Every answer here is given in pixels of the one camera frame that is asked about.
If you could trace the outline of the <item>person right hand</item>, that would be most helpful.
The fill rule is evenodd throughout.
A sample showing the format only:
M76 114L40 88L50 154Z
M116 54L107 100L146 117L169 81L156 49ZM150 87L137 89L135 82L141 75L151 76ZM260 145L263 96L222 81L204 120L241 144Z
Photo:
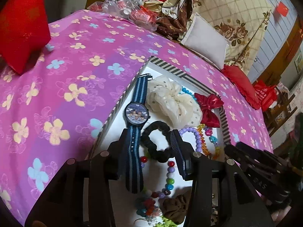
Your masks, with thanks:
M275 224L278 224L288 213L287 208L277 210L276 212L271 214L272 220Z

